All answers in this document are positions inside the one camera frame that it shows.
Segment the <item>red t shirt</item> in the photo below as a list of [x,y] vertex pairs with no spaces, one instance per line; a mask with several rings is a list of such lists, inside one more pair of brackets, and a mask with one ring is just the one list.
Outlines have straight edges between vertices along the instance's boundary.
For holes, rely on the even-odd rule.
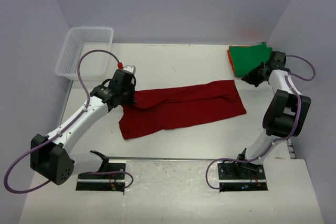
[[119,122],[125,140],[212,123],[246,114],[234,80],[187,87],[141,90],[123,106]]

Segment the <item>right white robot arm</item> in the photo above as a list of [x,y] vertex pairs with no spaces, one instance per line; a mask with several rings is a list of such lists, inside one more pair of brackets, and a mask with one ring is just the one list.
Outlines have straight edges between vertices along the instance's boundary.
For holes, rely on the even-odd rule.
[[284,52],[273,51],[267,62],[247,73],[242,80],[255,87],[263,82],[271,85],[274,97],[263,118],[263,131],[256,141],[238,155],[234,172],[239,178],[248,177],[261,169],[266,156],[281,142],[298,136],[310,108],[311,99],[295,87],[286,68]]

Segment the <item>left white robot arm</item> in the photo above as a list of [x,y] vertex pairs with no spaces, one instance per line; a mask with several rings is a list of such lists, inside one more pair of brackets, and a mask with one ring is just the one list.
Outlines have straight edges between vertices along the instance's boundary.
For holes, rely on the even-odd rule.
[[135,66],[116,70],[112,79],[95,87],[84,105],[61,126],[46,136],[37,134],[31,141],[31,168],[56,185],[77,174],[106,177],[109,173],[107,156],[97,151],[79,155],[71,151],[83,135],[112,109],[135,103],[134,74]]

